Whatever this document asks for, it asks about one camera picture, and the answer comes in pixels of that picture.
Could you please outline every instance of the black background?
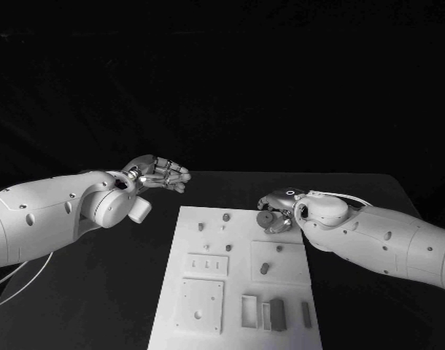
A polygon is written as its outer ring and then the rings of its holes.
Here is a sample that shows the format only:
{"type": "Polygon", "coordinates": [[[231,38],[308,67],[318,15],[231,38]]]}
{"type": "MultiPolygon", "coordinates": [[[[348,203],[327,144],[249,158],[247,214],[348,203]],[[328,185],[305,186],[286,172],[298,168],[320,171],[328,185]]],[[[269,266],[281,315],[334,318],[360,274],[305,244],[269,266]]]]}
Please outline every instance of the black background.
{"type": "Polygon", "coordinates": [[[390,174],[445,227],[445,0],[0,4],[0,187],[145,154],[390,174]]]}

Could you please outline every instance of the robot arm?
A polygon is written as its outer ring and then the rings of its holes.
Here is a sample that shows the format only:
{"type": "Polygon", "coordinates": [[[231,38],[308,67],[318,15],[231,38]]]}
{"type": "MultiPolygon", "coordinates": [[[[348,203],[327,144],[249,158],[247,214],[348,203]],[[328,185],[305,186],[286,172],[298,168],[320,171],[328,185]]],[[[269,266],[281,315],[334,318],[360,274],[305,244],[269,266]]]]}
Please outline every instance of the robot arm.
{"type": "Polygon", "coordinates": [[[0,192],[0,267],[45,256],[91,230],[152,210],[138,196],[151,187],[185,191],[188,169],[146,155],[122,171],[91,171],[26,182],[0,192]]]}
{"type": "MultiPolygon", "coordinates": [[[[285,214],[282,222],[294,219],[318,249],[377,273],[445,289],[442,228],[395,210],[372,205],[357,209],[322,192],[285,189],[263,198],[260,209],[266,202],[285,214]]],[[[275,233],[288,230],[281,223],[273,226],[275,233]]]]}

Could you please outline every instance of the robotic hand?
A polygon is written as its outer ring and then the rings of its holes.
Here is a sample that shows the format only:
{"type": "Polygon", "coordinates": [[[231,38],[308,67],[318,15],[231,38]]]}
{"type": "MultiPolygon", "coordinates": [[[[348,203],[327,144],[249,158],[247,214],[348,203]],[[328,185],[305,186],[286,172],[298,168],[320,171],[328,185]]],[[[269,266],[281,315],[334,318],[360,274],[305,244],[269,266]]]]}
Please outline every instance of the robotic hand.
{"type": "Polygon", "coordinates": [[[282,233],[298,225],[318,249],[373,272],[445,289],[445,230],[348,195],[285,188],[259,201],[259,225],[282,233]],[[360,201],[356,208],[338,197],[360,201]],[[276,220],[272,210],[282,217],[276,220]]]}
{"type": "Polygon", "coordinates": [[[188,169],[161,157],[135,158],[122,171],[90,171],[26,182],[0,192],[0,267],[45,256],[91,230],[152,210],[138,195],[151,187],[179,193],[188,169]]]}

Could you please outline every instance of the dark table surface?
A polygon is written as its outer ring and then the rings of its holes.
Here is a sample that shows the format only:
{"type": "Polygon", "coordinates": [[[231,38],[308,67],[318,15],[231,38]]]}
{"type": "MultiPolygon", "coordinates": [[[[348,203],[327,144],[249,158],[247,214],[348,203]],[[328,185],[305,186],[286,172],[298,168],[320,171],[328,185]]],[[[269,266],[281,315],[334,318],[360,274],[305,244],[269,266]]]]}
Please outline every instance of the dark table surface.
{"type": "MultiPolygon", "coordinates": [[[[54,253],[19,296],[0,306],[0,349],[148,349],[181,206],[257,210],[282,187],[354,195],[419,213],[396,179],[380,174],[192,172],[188,191],[151,190],[143,224],[129,218],[54,253]]],[[[325,349],[445,349],[445,290],[383,276],[307,242],[325,349]]],[[[13,277],[2,299],[47,257],[13,277]]]]}

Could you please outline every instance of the peg board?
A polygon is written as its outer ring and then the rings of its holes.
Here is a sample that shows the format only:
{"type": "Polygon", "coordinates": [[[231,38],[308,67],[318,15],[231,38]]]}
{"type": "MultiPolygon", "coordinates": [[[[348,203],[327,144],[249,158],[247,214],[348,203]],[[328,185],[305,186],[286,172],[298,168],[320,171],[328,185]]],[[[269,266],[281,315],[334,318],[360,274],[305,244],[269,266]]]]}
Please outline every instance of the peg board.
{"type": "MultiPolygon", "coordinates": [[[[308,278],[305,285],[253,281],[255,241],[298,244],[304,247],[301,229],[296,225],[289,232],[268,235],[257,224],[257,214],[259,211],[252,210],[181,207],[149,350],[322,349],[309,273],[305,275],[308,278]],[[223,220],[226,213],[230,214],[229,222],[223,220]],[[200,274],[198,271],[188,272],[185,266],[191,254],[204,255],[207,258],[216,255],[217,259],[229,257],[227,276],[210,274],[210,271],[207,274],[200,274]],[[175,320],[185,310],[185,305],[179,301],[184,279],[224,282],[220,333],[197,333],[177,327],[175,320]],[[257,297],[257,329],[242,326],[243,295],[257,297]],[[285,301],[288,330],[283,332],[266,331],[263,327],[262,304],[269,303],[273,298],[285,301]],[[309,304],[312,328],[304,325],[302,302],[309,304]]],[[[304,256],[309,272],[307,252],[304,256]]]]}

